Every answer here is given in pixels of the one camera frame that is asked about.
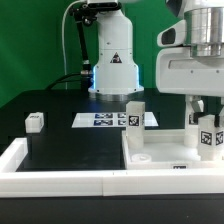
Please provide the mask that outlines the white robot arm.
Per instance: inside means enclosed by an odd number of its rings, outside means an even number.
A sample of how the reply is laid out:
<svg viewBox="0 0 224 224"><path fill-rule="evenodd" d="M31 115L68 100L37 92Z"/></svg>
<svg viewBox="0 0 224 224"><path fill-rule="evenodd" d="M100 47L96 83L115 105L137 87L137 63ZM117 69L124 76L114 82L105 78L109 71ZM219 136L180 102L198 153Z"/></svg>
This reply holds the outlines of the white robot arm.
<svg viewBox="0 0 224 224"><path fill-rule="evenodd" d="M224 106L224 0L165 0L180 19L161 32L156 86L162 93L215 96ZM139 93L139 69L133 61L133 27L118 0L87 0L97 11L99 59L93 68L93 98L124 100Z"/></svg>

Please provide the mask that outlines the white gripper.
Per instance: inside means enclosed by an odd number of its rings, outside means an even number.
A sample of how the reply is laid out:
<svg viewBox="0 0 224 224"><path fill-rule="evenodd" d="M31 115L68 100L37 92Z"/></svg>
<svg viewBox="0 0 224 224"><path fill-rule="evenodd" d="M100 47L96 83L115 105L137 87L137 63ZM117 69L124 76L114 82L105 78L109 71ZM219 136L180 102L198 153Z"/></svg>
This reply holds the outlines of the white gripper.
<svg viewBox="0 0 224 224"><path fill-rule="evenodd" d="M190 100L190 124L197 124L204 115L200 96L222 97L215 126L224 128L224 49L217 57L193 58L190 47L181 47L186 34L186 21L181 20L157 36L162 50L156 59L156 86L162 93L197 95Z"/></svg>

